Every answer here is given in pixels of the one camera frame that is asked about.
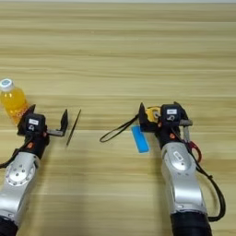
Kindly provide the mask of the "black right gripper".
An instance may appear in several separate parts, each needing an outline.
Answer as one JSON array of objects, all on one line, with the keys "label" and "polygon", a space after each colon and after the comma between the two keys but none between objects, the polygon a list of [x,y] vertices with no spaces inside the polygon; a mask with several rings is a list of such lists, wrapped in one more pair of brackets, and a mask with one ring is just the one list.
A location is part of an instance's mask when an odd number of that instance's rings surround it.
[{"label": "black right gripper", "polygon": [[193,125],[191,120],[188,120],[188,115],[182,105],[174,102],[181,112],[181,120],[164,121],[160,119],[160,106],[145,107],[141,103],[138,111],[138,120],[142,132],[156,133],[156,138],[159,141],[160,148],[163,148],[169,143],[185,143],[181,138],[180,127],[188,128]]}]

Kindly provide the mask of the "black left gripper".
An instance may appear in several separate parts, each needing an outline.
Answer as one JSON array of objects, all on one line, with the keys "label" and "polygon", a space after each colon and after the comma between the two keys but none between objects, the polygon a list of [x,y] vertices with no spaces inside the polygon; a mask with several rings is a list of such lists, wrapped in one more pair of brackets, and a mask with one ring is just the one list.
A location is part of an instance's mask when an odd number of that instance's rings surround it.
[{"label": "black left gripper", "polygon": [[24,136],[24,144],[18,149],[41,158],[50,143],[50,136],[64,136],[68,127],[68,112],[65,109],[61,119],[61,129],[49,129],[46,124],[22,124],[26,116],[34,113],[36,104],[31,105],[22,115],[18,125],[18,135]]}]

